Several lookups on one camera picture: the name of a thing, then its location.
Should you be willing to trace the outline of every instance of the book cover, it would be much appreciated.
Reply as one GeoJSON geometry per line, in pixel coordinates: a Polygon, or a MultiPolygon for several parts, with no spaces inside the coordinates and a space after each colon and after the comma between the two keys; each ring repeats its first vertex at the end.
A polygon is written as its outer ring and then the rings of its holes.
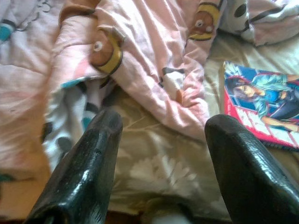
{"type": "Polygon", "coordinates": [[[225,61],[223,112],[267,146],[299,151],[299,75],[225,61]]]}

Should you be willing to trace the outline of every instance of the cartoon bear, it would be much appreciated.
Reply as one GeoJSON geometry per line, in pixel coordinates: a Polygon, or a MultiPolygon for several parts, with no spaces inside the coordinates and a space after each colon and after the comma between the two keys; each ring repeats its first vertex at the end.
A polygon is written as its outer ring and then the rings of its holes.
{"type": "Polygon", "coordinates": [[[121,64],[123,52],[120,48],[124,41],[115,28],[110,31],[99,29],[95,36],[90,64],[107,74],[114,73],[121,64]]]}
{"type": "Polygon", "coordinates": [[[189,38],[196,41],[210,40],[219,14],[216,5],[212,3],[200,4],[193,20],[189,38]]]}

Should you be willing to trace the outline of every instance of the anime girl illustration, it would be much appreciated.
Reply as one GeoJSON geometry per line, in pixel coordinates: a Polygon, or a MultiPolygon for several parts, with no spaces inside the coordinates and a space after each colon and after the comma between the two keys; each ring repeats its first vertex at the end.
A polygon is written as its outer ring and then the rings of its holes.
{"type": "Polygon", "coordinates": [[[242,74],[228,76],[225,86],[229,94],[252,102],[261,121],[272,127],[299,132],[299,75],[258,71],[251,81],[242,74]],[[270,111],[269,104],[277,105],[270,111]]]}

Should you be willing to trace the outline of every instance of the floral print sheet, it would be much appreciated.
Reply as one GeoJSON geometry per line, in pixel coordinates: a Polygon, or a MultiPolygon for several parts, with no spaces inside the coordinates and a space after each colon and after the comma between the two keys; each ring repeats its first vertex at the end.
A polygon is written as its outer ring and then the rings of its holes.
{"type": "MultiPolygon", "coordinates": [[[[224,60],[245,66],[296,73],[299,36],[278,44],[254,47],[220,32],[205,66],[206,100],[211,116],[220,113],[224,60]]],[[[185,203],[197,216],[229,219],[205,144],[161,125],[121,89],[105,101],[123,117],[124,129],[115,170],[110,209],[137,213],[154,197],[185,203]]],[[[269,148],[299,182],[299,154],[269,148]]]]}

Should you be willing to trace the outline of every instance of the bear face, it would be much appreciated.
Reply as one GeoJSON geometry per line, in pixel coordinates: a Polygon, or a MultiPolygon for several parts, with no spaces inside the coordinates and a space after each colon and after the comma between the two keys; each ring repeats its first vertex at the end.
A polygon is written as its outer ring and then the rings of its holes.
{"type": "Polygon", "coordinates": [[[214,29],[214,19],[213,16],[206,11],[199,11],[196,13],[193,28],[191,30],[192,34],[210,34],[214,29]]]}
{"type": "Polygon", "coordinates": [[[94,38],[92,53],[90,54],[90,63],[95,66],[106,64],[112,57],[114,47],[107,34],[99,30],[94,38]]]}

